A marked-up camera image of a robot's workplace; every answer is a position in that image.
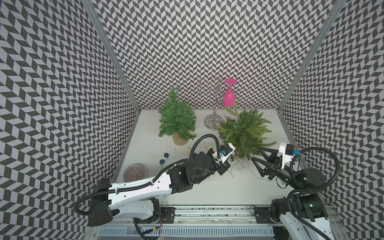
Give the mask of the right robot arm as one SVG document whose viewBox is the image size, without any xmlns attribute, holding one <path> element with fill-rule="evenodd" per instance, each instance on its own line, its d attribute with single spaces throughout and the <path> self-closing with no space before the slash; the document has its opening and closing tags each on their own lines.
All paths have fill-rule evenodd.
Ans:
<svg viewBox="0 0 384 240">
<path fill-rule="evenodd" d="M 300 154 L 310 151 L 326 153 L 333 159 L 335 171 L 329 180 L 318 169 L 294 170 Z M 261 159 L 252 157 L 251 160 L 261 177 L 280 179 L 292 187 L 292 191 L 284 198 L 272 200 L 267 211 L 255 208 L 256 219 L 264 215 L 267 222 L 282 223 L 293 239 L 333 240 L 335 236 L 319 193 L 337 180 L 341 170 L 338 157 L 319 147 L 296 151 L 291 144 L 281 144 L 278 150 L 260 147 L 259 153 Z"/>
</svg>

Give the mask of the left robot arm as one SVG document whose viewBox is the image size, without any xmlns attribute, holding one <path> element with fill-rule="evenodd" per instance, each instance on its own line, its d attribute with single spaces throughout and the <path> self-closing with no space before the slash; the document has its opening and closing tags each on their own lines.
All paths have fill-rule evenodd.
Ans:
<svg viewBox="0 0 384 240">
<path fill-rule="evenodd" d="M 213 134 L 204 135 L 194 143 L 187 159 L 164 167 L 152 178 L 121 184 L 102 179 L 73 209 L 88 217 L 89 227 L 107 224 L 119 216 L 154 223 L 162 217 L 158 196 L 183 193 L 215 173 L 223 175 L 231 166 L 228 159 L 235 149 L 231 143 L 221 146 Z"/>
</svg>

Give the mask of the clear bulb string light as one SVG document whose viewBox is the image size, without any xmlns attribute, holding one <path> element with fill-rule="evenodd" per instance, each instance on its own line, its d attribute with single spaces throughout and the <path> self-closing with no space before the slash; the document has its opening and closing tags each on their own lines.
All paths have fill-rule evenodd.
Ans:
<svg viewBox="0 0 384 240">
<path fill-rule="evenodd" d="M 260 176 L 260 174 L 256 173 L 256 167 L 253 166 L 252 162 L 249 160 L 234 160 L 231 161 L 231 168 L 229 170 L 230 176 L 232 179 L 236 178 L 236 173 L 251 173 L 251 175 L 261 181 L 268 181 Z"/>
</svg>

